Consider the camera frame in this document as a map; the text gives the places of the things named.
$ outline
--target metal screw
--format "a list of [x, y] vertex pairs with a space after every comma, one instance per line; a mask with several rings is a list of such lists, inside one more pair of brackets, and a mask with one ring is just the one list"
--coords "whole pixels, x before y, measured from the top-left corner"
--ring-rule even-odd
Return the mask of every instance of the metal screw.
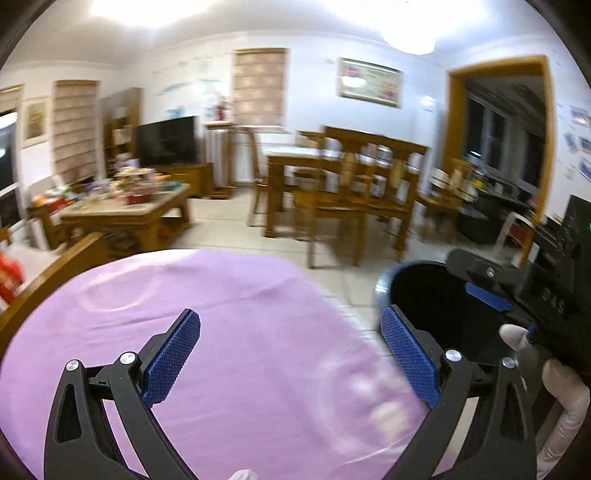
[[124, 365], [129, 365], [135, 362], [135, 353], [127, 352], [119, 357], [119, 361]]
[[69, 372], [73, 372], [74, 370], [76, 370], [76, 368], [78, 368], [80, 366], [80, 364], [78, 363], [78, 360], [70, 360], [67, 364], [66, 364], [66, 370], [68, 370]]
[[457, 350], [448, 350], [445, 352], [445, 358], [450, 362], [459, 362], [462, 359], [462, 354]]
[[503, 364], [503, 367], [505, 368], [515, 368], [517, 366], [517, 363], [515, 362], [515, 360], [513, 360], [512, 358], [509, 358], [508, 356], [506, 356], [501, 363]]

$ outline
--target red bag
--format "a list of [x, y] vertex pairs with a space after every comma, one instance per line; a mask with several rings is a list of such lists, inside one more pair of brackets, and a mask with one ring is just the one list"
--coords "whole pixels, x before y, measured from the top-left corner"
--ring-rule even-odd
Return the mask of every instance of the red bag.
[[10, 304], [23, 282], [21, 266], [0, 252], [0, 297]]

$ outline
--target gloved hand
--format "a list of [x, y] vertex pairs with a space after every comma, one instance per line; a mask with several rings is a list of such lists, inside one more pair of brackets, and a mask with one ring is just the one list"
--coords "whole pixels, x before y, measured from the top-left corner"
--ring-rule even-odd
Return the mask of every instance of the gloved hand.
[[259, 478], [252, 470], [238, 470], [229, 480], [259, 480]]
[[[503, 325], [499, 334], [515, 352], [529, 346], [527, 330], [517, 325]], [[542, 382], [564, 409], [558, 423], [538, 454], [538, 480], [558, 463], [581, 428], [589, 407], [589, 388], [577, 372], [559, 360], [548, 360], [542, 369]]]

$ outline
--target sofa armrest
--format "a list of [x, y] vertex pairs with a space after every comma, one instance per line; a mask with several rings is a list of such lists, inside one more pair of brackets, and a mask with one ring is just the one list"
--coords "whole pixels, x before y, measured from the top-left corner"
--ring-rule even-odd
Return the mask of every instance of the sofa armrest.
[[107, 262], [106, 242], [101, 233], [86, 235], [60, 255], [0, 314], [0, 359], [17, 330], [41, 302], [71, 278]]

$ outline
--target framed picture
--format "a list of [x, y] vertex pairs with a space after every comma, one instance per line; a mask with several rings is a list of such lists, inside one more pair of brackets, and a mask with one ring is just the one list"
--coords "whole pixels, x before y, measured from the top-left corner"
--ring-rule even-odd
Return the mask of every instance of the framed picture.
[[581, 150], [591, 155], [591, 140], [585, 137], [579, 137], [579, 141], [581, 142]]
[[339, 59], [341, 97], [400, 108], [402, 72], [359, 60]]
[[574, 124], [581, 125], [583, 127], [589, 126], [589, 112], [575, 106], [570, 107], [570, 117]]
[[49, 139], [50, 98], [30, 98], [22, 103], [22, 148]]

